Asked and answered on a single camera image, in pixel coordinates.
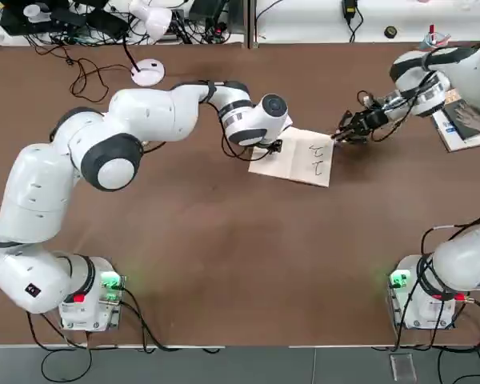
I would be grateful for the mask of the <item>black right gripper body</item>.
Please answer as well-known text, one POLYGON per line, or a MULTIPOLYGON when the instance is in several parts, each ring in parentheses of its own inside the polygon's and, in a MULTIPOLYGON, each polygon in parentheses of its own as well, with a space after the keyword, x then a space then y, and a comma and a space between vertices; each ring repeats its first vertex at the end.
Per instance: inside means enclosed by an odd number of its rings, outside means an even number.
POLYGON ((357 136, 367 136, 387 123, 388 117, 383 110, 357 112, 350 121, 351 128, 357 136))

